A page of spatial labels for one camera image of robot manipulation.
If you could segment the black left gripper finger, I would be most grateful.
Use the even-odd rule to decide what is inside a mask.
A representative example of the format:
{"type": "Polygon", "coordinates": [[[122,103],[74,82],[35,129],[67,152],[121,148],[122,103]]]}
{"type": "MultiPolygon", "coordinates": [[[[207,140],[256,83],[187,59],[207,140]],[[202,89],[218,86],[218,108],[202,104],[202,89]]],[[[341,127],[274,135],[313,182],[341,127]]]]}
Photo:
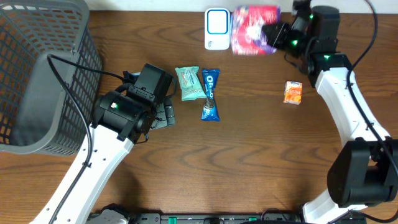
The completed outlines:
{"type": "Polygon", "coordinates": [[[168,117],[170,115],[169,106],[162,103],[156,107],[155,120],[152,123],[151,129],[161,129],[168,126],[168,117]]]}
{"type": "Polygon", "coordinates": [[[173,126],[176,123],[175,113],[172,104],[172,98],[166,97],[164,100],[165,116],[167,121],[167,126],[173,126]]]}

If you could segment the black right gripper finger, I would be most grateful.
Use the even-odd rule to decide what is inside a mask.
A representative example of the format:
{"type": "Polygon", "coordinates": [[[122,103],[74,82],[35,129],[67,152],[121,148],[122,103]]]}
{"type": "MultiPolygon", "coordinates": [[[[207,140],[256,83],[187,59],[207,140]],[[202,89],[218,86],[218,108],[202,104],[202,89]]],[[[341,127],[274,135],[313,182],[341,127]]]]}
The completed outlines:
{"type": "Polygon", "coordinates": [[[264,33],[265,36],[278,35],[286,27],[288,27],[287,23],[285,23],[285,22],[277,22],[277,23],[274,23],[274,24],[263,25],[262,32],[264,33]]]}
{"type": "Polygon", "coordinates": [[[266,45],[275,49],[280,49],[278,42],[279,35],[276,33],[264,33],[266,45]]]}

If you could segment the red purple tissue pack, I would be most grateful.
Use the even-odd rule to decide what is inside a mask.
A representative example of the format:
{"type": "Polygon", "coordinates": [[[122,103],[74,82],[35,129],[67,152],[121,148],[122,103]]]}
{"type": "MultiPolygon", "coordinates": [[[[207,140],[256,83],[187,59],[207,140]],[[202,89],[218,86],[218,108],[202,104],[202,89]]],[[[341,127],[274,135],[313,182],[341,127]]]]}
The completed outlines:
{"type": "Polygon", "coordinates": [[[231,48],[235,55],[271,55],[277,50],[267,44],[264,25],[279,22],[280,7],[246,5],[238,7],[231,19],[231,48]]]}

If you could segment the mint green snack pack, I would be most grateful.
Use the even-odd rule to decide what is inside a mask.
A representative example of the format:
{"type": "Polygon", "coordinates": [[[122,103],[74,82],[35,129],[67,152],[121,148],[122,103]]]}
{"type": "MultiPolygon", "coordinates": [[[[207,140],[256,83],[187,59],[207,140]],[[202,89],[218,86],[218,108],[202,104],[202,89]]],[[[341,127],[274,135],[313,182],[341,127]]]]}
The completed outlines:
{"type": "Polygon", "coordinates": [[[175,68],[182,91],[182,101],[206,98],[201,82],[198,79],[198,66],[175,68]]]}

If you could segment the small orange tissue packet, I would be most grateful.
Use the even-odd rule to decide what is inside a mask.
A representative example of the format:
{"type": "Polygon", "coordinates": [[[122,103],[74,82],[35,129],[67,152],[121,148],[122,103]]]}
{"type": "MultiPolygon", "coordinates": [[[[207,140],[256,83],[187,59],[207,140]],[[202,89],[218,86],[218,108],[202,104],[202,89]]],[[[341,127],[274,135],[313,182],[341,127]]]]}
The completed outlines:
{"type": "Polygon", "coordinates": [[[287,81],[284,90],[284,103],[294,105],[301,104],[302,101],[302,83],[287,81]]]}

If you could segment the blue Oreo cookie pack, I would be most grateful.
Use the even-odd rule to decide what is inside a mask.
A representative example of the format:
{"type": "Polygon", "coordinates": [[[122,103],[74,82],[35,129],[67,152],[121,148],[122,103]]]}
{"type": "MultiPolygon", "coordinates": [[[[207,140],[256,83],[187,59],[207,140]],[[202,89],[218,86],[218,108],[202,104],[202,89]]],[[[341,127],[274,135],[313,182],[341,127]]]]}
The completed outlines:
{"type": "Polygon", "coordinates": [[[205,94],[206,94],[206,99],[201,114],[201,120],[220,122],[220,117],[218,115],[218,110],[214,99],[214,92],[218,81],[218,77],[220,75],[220,70],[203,69],[201,73],[204,81],[205,94]]]}

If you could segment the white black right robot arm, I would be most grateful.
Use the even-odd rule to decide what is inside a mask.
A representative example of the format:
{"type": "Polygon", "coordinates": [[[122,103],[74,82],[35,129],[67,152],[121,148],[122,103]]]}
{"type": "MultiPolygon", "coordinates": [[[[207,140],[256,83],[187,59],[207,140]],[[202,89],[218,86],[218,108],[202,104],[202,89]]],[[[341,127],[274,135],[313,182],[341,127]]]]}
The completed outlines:
{"type": "Polygon", "coordinates": [[[397,196],[397,140],[379,124],[356,83],[353,64],[336,50],[338,23],[264,25],[267,43],[300,58],[311,85],[325,101],[343,146],[327,174],[327,188],[302,206],[306,223],[337,223],[348,215],[379,223],[397,220],[362,212],[397,196]]]}

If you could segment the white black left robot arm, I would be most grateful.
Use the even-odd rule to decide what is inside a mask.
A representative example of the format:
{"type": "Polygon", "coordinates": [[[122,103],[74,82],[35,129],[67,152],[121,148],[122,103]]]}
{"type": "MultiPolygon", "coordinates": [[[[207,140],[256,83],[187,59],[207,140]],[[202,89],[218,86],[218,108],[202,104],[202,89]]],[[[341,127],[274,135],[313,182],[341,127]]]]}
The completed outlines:
{"type": "Polygon", "coordinates": [[[129,223],[128,214],[91,209],[120,162],[151,129],[175,124],[168,87],[124,84],[101,96],[90,132],[52,198],[34,223],[129,223]]]}

